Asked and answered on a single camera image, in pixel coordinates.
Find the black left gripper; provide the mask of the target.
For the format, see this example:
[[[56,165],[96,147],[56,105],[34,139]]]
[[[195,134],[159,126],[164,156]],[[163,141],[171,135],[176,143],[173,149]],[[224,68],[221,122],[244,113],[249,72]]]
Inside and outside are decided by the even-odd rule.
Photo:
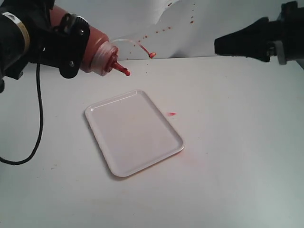
[[[80,69],[90,36],[88,22],[77,14],[53,13],[53,0],[25,0],[30,46],[23,66],[41,63],[74,78]]]

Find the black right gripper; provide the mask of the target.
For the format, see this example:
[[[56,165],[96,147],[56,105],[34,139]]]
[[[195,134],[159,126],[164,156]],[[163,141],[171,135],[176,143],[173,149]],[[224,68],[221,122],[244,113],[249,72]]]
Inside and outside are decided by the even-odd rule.
[[[276,56],[274,41],[283,43],[286,61],[304,63],[304,8],[297,1],[281,5],[281,12],[276,21],[272,21],[271,38],[267,33],[269,18],[262,17],[253,24],[234,33],[219,37],[214,41],[214,52],[220,56],[249,57],[262,62]]]

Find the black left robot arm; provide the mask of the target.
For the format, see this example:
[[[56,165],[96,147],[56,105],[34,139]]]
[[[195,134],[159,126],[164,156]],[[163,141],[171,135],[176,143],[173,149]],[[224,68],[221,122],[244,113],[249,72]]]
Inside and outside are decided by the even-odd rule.
[[[0,5],[0,89],[4,77],[18,80],[28,63],[58,68],[62,77],[78,74],[90,36],[82,17],[64,13],[51,24],[53,0],[5,0]]]

